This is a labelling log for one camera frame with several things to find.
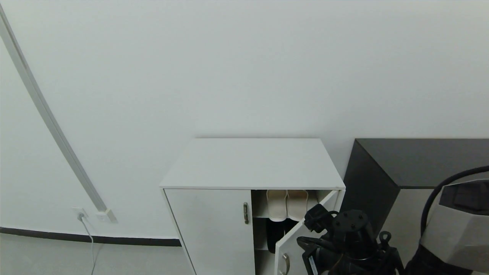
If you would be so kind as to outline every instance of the black mount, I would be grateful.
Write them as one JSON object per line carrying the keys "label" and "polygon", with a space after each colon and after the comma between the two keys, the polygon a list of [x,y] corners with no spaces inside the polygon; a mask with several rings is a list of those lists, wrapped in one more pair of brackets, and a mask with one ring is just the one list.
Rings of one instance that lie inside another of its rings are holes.
{"label": "black mount", "polygon": [[396,248],[389,246],[391,234],[383,231],[377,243],[367,215],[360,210],[327,211],[317,204],[305,216],[310,231],[327,233],[320,238],[298,237],[308,275],[394,275],[404,267]]}

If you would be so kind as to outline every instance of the black baseboard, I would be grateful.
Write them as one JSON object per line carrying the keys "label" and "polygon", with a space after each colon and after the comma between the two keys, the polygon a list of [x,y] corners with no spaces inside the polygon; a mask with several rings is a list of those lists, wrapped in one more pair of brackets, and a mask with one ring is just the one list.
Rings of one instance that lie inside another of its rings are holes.
{"label": "black baseboard", "polygon": [[[42,232],[42,231],[33,231],[33,230],[25,230],[25,229],[3,228],[3,227],[0,227],[0,233],[41,238],[41,239],[51,239],[51,240],[85,242],[85,243],[91,242],[88,235],[52,233],[52,232]],[[178,239],[116,238],[116,237],[93,236],[93,242],[98,244],[114,244],[114,245],[181,247],[180,240]]]}

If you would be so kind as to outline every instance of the white cabinet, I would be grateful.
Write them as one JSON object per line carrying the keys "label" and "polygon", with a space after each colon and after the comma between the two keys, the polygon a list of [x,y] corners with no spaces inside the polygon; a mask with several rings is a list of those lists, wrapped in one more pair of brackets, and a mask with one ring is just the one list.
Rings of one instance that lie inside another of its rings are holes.
{"label": "white cabinet", "polygon": [[266,190],[305,189],[339,210],[345,186],[319,139],[198,138],[160,184],[196,275],[303,275],[304,219],[267,250]]}

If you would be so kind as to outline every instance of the white wall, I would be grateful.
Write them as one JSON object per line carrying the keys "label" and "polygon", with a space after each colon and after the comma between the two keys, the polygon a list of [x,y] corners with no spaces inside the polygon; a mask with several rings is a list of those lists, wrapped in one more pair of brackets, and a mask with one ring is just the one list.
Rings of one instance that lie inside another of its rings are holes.
{"label": "white wall", "polygon": [[[176,237],[157,186],[191,137],[321,137],[343,175],[356,137],[489,136],[488,2],[2,5],[119,220],[99,235]],[[69,208],[95,209],[1,54],[0,225],[83,232]]]}

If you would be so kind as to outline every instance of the power cord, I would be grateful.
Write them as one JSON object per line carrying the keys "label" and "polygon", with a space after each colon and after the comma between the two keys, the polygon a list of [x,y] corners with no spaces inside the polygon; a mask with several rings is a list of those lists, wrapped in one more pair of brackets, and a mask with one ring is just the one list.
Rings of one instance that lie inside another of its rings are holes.
{"label": "power cord", "polygon": [[83,224],[83,227],[85,227],[85,231],[87,232],[87,234],[89,235],[90,237],[90,240],[92,241],[91,242],[91,251],[92,251],[92,262],[93,262],[93,267],[92,267],[92,272],[91,272],[91,275],[93,275],[93,271],[95,270],[95,257],[93,256],[93,237],[92,235],[90,234],[87,226],[85,225],[85,222],[83,221],[83,218],[85,217],[85,215],[83,213],[78,213],[78,220],[80,222],[82,222]]}

